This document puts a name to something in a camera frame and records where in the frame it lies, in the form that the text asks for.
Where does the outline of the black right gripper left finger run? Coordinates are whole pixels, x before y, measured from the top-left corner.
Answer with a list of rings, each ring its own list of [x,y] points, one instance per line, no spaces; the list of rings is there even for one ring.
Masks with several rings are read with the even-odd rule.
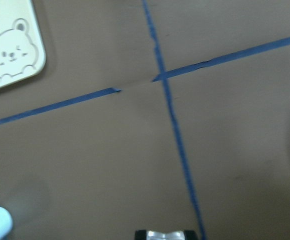
[[[148,232],[145,229],[136,230],[134,232],[134,240],[147,240]]]

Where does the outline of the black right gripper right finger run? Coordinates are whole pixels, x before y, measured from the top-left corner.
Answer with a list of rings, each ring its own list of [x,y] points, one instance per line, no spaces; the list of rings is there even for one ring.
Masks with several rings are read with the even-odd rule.
[[[183,231],[185,240],[198,240],[198,235],[194,230]]]

